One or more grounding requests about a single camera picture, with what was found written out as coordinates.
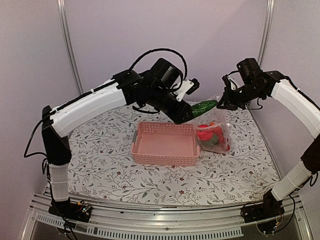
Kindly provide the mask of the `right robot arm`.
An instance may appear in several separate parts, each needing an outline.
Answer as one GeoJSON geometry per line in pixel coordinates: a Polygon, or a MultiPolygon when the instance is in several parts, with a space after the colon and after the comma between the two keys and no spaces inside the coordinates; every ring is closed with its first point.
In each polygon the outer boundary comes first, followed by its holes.
{"type": "Polygon", "coordinates": [[[320,171],[320,110],[292,81],[278,71],[257,70],[241,75],[244,85],[233,87],[229,75],[224,75],[225,84],[217,108],[235,111],[245,109],[248,102],[271,97],[286,107],[309,131],[313,142],[306,149],[300,161],[272,189],[263,195],[259,205],[245,206],[244,219],[260,220],[283,214],[282,201],[302,187],[320,171]]]}

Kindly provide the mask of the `orange red pepper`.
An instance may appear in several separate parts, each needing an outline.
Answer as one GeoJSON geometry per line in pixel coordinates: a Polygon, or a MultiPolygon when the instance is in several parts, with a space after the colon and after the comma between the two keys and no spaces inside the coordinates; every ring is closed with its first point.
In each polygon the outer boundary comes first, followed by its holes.
{"type": "Polygon", "coordinates": [[[207,124],[201,124],[198,126],[198,128],[200,129],[197,129],[196,130],[196,135],[197,137],[201,140],[201,141],[208,141],[210,140],[214,133],[213,133],[213,130],[210,128],[210,126],[214,126],[215,123],[214,122],[211,122],[209,125],[207,124]]]}

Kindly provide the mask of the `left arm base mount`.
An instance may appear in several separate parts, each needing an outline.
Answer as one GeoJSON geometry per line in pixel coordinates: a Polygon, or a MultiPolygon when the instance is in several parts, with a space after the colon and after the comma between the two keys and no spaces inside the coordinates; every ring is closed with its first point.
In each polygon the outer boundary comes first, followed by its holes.
{"type": "Polygon", "coordinates": [[[92,214],[92,205],[83,200],[77,203],[52,200],[48,212],[63,219],[88,223],[92,214]]]}

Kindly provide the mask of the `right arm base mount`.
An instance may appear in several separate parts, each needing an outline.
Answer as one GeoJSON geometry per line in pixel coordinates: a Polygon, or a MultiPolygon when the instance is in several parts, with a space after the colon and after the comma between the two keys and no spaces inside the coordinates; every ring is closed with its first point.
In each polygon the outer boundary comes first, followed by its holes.
{"type": "Polygon", "coordinates": [[[276,208],[263,208],[263,204],[245,204],[240,210],[240,215],[245,223],[261,221],[283,215],[285,210],[282,205],[276,208]]]}

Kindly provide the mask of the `clear zip top bag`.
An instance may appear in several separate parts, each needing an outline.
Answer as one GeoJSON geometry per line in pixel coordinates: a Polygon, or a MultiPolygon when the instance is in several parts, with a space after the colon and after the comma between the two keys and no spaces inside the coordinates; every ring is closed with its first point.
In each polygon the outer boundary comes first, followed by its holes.
{"type": "Polygon", "coordinates": [[[217,108],[220,95],[191,106],[195,135],[205,151],[227,154],[232,147],[230,124],[227,123],[226,110],[217,108]]]}

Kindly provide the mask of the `red lychee bunch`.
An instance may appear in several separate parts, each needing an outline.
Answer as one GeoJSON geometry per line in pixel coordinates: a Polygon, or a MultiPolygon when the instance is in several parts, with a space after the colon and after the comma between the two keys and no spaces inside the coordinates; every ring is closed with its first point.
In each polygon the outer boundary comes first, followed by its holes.
{"type": "Polygon", "coordinates": [[[213,134],[216,134],[219,138],[219,145],[215,147],[219,148],[222,152],[228,152],[230,150],[229,134],[225,125],[217,125],[213,129],[213,134]]]}

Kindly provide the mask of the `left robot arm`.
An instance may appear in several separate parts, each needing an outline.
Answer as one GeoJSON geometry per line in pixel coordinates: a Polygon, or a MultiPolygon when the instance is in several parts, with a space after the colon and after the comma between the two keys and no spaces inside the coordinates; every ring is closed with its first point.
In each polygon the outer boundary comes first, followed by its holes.
{"type": "Polygon", "coordinates": [[[156,77],[149,71],[142,74],[134,70],[117,73],[109,81],[83,95],[51,109],[42,110],[42,140],[49,163],[49,182],[55,209],[63,216],[74,213],[74,205],[68,193],[68,165],[72,158],[68,135],[89,120],[122,106],[138,104],[165,113],[175,124],[193,118],[191,106],[183,100],[185,94],[197,88],[197,82],[184,79],[177,88],[169,88],[166,81],[176,81],[174,72],[167,71],[156,77]]]}

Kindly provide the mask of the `green cucumber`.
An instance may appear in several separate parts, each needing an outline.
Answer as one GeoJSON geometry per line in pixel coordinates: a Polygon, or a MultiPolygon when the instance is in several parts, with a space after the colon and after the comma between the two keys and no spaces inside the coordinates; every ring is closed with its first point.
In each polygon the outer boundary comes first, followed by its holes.
{"type": "Polygon", "coordinates": [[[191,106],[194,118],[197,118],[213,109],[218,104],[217,100],[205,100],[191,106]]]}

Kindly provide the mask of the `green avocado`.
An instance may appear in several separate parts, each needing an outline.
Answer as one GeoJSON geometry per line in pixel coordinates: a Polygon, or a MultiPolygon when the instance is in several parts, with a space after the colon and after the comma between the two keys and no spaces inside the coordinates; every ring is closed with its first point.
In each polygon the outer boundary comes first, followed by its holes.
{"type": "Polygon", "coordinates": [[[201,144],[205,148],[213,148],[214,146],[219,145],[219,137],[216,134],[214,134],[211,139],[201,141],[201,144]]]}

